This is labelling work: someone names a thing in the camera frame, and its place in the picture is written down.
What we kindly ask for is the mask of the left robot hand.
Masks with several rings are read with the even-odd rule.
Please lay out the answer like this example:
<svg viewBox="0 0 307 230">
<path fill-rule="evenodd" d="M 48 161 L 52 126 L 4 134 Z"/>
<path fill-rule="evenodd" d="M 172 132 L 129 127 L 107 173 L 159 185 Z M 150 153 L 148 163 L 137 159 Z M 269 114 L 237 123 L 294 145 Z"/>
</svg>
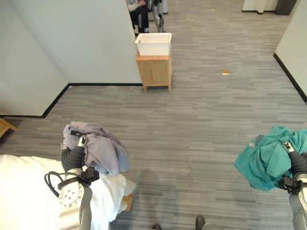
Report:
<svg viewBox="0 0 307 230">
<path fill-rule="evenodd" d="M 74 149 L 69 149 L 64 142 L 61 144 L 61 164 L 65 173 L 83 173 L 84 148 L 87 143 L 86 135 L 81 135 Z"/>
</svg>

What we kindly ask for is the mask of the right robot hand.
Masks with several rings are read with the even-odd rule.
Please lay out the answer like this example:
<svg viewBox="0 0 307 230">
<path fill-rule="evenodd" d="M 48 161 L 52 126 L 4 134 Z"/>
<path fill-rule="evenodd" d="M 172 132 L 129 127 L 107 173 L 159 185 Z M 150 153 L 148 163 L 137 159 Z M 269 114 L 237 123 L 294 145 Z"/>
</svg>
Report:
<svg viewBox="0 0 307 230">
<path fill-rule="evenodd" d="M 293 175 L 297 174 L 306 174 L 307 173 L 307 155 L 299 154 L 294 149 L 292 144 L 289 141 L 283 142 L 283 146 L 285 147 L 288 156 L 291 161 L 291 172 Z"/>
</svg>

